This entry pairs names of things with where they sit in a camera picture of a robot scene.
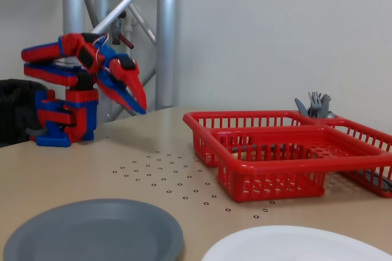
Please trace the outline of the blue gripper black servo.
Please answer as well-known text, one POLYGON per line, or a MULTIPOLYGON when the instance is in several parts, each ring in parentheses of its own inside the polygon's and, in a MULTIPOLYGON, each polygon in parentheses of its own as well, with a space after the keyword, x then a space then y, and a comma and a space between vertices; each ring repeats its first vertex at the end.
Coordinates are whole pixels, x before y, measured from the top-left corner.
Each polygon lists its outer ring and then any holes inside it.
POLYGON ((138 77, 140 71, 137 61, 103 43, 95 44, 95 48, 98 87, 126 110, 144 115, 147 108, 146 94, 138 77))

